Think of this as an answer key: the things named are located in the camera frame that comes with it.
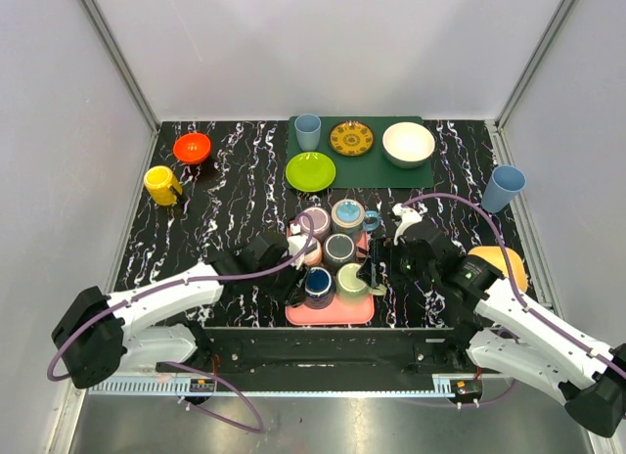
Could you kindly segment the navy blue mug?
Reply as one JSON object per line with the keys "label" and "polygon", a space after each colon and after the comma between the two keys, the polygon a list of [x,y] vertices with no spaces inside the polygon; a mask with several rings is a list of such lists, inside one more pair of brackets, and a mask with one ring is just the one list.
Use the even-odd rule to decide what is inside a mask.
{"label": "navy blue mug", "polygon": [[304,304],[314,310],[328,307],[335,295],[335,281],[324,267],[311,268],[304,282]]}

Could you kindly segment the light green mug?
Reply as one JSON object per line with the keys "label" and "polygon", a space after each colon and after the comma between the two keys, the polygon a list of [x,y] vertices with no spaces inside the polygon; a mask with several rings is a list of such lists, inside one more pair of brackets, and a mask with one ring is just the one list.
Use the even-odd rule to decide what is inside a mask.
{"label": "light green mug", "polygon": [[361,266],[357,263],[343,265],[335,275],[336,297],[339,301],[357,305],[364,302],[369,296],[384,296],[387,287],[379,285],[372,288],[357,276]]}

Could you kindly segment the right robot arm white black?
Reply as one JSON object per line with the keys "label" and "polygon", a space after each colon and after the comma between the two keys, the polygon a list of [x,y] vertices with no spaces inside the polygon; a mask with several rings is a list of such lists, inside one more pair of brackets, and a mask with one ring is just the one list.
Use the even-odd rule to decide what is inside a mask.
{"label": "right robot arm white black", "polygon": [[373,238],[358,275],[428,278],[456,310],[442,358],[456,372],[475,365],[532,386],[587,431],[612,437],[625,418],[625,347],[594,339],[526,297],[485,258],[462,254],[439,234]]}

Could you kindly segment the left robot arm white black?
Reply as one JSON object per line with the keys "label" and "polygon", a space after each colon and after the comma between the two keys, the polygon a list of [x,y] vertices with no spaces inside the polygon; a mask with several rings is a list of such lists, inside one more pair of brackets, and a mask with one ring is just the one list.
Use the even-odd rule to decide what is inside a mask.
{"label": "left robot arm white black", "polygon": [[97,286],[81,291],[52,332],[57,352],[48,379],[90,388],[120,372],[211,368],[208,336],[187,312],[252,290],[290,299],[312,243],[307,234],[269,231],[147,286],[108,295]]}

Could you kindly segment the grey mug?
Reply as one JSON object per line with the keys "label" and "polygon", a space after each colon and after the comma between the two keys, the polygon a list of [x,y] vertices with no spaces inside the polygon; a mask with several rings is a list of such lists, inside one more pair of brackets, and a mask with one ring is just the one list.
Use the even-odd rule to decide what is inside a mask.
{"label": "grey mug", "polygon": [[323,263],[332,273],[346,264],[361,262],[367,253],[366,244],[362,240],[354,242],[345,234],[331,234],[323,243]]}

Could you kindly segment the pink mug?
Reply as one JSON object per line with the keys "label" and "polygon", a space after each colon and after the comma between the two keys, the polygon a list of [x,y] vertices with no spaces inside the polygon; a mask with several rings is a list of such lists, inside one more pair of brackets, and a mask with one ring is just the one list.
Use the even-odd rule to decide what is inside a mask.
{"label": "pink mug", "polygon": [[304,255],[304,264],[306,266],[318,266],[322,263],[322,260],[322,245],[318,239],[314,238]]}

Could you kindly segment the light blue mug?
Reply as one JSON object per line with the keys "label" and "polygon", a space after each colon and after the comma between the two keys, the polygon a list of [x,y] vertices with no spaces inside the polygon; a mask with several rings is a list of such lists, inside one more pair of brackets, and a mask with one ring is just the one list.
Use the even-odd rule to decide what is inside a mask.
{"label": "light blue mug", "polygon": [[375,210],[366,210],[359,202],[343,199],[333,205],[331,211],[333,231],[345,234],[354,240],[363,233],[375,231],[381,223],[380,214]]}

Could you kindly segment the purple mug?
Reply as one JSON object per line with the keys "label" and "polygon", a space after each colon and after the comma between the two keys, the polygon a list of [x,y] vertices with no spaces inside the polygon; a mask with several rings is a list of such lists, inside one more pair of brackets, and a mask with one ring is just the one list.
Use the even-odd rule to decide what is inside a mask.
{"label": "purple mug", "polygon": [[331,233],[332,220],[330,214],[318,206],[306,208],[297,218],[303,234],[312,232],[313,236],[323,242]]}

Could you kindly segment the yellow mug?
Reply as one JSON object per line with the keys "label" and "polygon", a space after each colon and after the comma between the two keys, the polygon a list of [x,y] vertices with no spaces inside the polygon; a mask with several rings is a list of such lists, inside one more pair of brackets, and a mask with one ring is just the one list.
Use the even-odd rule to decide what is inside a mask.
{"label": "yellow mug", "polygon": [[182,186],[168,166],[156,165],[150,168],[144,174],[143,184],[158,205],[171,206],[182,199]]}

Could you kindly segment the pink tray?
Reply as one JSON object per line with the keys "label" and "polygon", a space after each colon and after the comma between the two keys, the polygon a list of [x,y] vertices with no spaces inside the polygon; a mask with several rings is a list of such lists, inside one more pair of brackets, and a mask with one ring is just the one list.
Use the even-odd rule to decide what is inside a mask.
{"label": "pink tray", "polygon": [[[318,266],[306,266],[303,264],[302,267],[305,267],[308,271],[313,267],[326,268],[323,260]],[[330,273],[335,281],[336,272]],[[307,307],[304,303],[298,307],[286,307],[286,317],[291,324],[296,326],[357,325],[369,322],[374,316],[374,310],[374,296],[369,296],[360,304],[349,305],[339,301],[335,294],[332,303],[323,309],[314,310]]]}

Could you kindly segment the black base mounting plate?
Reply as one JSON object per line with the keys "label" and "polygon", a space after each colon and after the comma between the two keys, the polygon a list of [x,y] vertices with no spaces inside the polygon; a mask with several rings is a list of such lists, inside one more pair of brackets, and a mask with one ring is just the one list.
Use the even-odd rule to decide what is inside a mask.
{"label": "black base mounting plate", "polygon": [[199,337],[199,348],[184,364],[221,375],[260,367],[347,365],[423,374],[476,372],[452,345],[452,329],[211,328]]}

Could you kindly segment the dark green mat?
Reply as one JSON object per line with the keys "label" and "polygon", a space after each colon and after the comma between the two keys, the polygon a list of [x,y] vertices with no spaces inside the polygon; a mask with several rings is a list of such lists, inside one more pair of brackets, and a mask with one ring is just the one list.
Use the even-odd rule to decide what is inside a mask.
{"label": "dark green mat", "polygon": [[[296,117],[289,120],[288,131],[288,162],[294,156],[305,153],[297,143],[294,129]],[[329,143],[331,130],[339,123],[356,120],[368,125],[375,134],[374,146],[363,156],[346,157],[332,150]],[[430,159],[416,168],[400,168],[392,164],[385,156],[382,146],[382,134],[392,124],[398,122],[415,122],[424,126],[418,116],[322,116],[320,141],[316,153],[328,156],[335,164],[336,176],[328,188],[393,188],[413,189],[430,188],[434,185]]]}

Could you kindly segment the lime green plate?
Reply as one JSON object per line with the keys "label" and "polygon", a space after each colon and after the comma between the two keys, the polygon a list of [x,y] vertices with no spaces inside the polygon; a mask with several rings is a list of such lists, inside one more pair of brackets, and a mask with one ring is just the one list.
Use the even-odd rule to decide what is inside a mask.
{"label": "lime green plate", "polygon": [[315,193],[330,187],[336,176],[334,162],[326,155],[305,152],[294,156],[286,167],[290,185],[304,193]]}

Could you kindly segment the yellow orange bowl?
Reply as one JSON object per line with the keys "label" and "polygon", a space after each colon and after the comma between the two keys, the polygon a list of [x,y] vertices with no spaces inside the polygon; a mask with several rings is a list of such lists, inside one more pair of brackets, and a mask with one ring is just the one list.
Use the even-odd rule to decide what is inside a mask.
{"label": "yellow orange bowl", "polygon": [[[513,271],[514,281],[523,293],[527,292],[528,281],[523,265],[523,261],[519,254],[510,248],[505,248],[507,257],[510,262],[511,269]],[[495,268],[500,270],[505,277],[509,278],[509,269],[506,264],[505,256],[499,246],[479,246],[474,247],[469,251],[469,255],[475,255],[483,258]]]}

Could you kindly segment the white bowl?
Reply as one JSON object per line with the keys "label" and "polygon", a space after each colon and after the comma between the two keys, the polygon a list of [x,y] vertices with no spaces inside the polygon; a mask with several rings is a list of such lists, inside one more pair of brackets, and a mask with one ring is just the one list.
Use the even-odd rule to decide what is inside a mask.
{"label": "white bowl", "polygon": [[435,139],[421,124],[398,122],[382,134],[386,158],[400,168],[416,168],[425,164],[435,150]]}

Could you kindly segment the yellow patterned plate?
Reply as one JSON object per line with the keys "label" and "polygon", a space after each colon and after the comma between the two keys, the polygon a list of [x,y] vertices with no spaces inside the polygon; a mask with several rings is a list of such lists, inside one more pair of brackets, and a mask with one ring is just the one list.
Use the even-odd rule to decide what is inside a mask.
{"label": "yellow patterned plate", "polygon": [[346,157],[365,155],[375,143],[375,134],[366,124],[348,120],[336,125],[329,135],[333,151]]}

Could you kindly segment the blue cup on mat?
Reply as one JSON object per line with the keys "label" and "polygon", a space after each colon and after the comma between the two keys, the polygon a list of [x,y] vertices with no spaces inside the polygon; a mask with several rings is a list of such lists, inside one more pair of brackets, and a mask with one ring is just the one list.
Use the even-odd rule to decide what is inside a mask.
{"label": "blue cup on mat", "polygon": [[299,148],[305,152],[316,151],[320,141],[321,118],[304,113],[294,121],[294,129]]}

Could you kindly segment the blue cup at right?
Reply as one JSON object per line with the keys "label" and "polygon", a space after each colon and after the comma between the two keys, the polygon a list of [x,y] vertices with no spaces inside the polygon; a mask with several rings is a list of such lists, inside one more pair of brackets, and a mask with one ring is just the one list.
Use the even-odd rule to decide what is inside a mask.
{"label": "blue cup at right", "polygon": [[491,174],[481,199],[481,206],[490,213],[504,209],[526,185],[525,175],[511,165],[499,165]]}

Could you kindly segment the red bowl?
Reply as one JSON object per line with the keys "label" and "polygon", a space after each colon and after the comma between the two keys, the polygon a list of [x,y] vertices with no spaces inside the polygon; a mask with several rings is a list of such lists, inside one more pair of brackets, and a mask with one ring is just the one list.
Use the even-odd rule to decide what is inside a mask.
{"label": "red bowl", "polygon": [[200,164],[208,159],[211,141],[203,133],[188,133],[181,136],[173,146],[174,156],[186,164]]}

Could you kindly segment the front aluminium rail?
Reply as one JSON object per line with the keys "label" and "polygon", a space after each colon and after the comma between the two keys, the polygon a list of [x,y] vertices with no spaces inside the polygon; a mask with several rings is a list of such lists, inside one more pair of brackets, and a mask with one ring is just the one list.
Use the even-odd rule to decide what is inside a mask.
{"label": "front aluminium rail", "polygon": [[[223,377],[251,396],[411,396],[445,397],[456,380],[472,380],[473,374],[416,374],[388,372],[381,367],[357,371],[338,367],[294,367]],[[214,391],[206,378],[189,373],[159,376],[117,376],[89,388],[92,394],[208,395]]]}

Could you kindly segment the right aluminium frame post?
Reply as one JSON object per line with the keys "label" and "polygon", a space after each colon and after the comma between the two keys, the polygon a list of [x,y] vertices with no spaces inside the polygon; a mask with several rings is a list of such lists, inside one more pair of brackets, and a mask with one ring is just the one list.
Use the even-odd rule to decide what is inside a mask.
{"label": "right aluminium frame post", "polygon": [[511,119],[515,108],[522,99],[544,59],[547,57],[552,45],[558,38],[563,26],[578,1],[579,0],[559,0],[553,15],[539,38],[538,43],[535,45],[520,77],[514,85],[511,95],[507,99],[498,116],[494,119],[494,124],[498,131],[502,131],[507,122]]}

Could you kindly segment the aluminium frame post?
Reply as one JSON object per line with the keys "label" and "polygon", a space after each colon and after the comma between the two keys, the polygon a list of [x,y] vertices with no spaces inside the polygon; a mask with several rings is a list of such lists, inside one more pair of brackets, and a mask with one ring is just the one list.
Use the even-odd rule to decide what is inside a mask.
{"label": "aluminium frame post", "polygon": [[104,46],[109,58],[112,61],[119,77],[124,83],[130,97],[138,109],[142,119],[152,132],[157,132],[160,122],[155,115],[148,99],[141,89],[130,65],[126,61],[121,48],[116,41],[112,29],[102,11],[97,0],[78,0],[88,20],[94,27],[98,38]]}
{"label": "aluminium frame post", "polygon": [[539,38],[538,43],[535,45],[520,77],[514,85],[511,95],[507,99],[498,116],[494,119],[494,124],[498,131],[502,131],[507,122],[511,119],[515,108],[522,99],[544,59],[547,57],[552,45],[558,38],[563,26],[578,1],[579,0],[559,0],[553,15]]}

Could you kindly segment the left aluminium frame post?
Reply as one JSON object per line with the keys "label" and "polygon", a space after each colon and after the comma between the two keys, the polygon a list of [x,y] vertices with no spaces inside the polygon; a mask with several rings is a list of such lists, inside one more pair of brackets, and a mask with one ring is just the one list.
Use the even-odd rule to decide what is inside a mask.
{"label": "left aluminium frame post", "polygon": [[160,122],[155,115],[148,99],[141,89],[130,65],[126,61],[121,48],[116,41],[112,29],[102,11],[97,0],[78,0],[88,20],[94,27],[98,38],[104,46],[109,58],[112,61],[119,77],[124,83],[130,97],[138,109],[142,119],[152,132],[157,132]]}

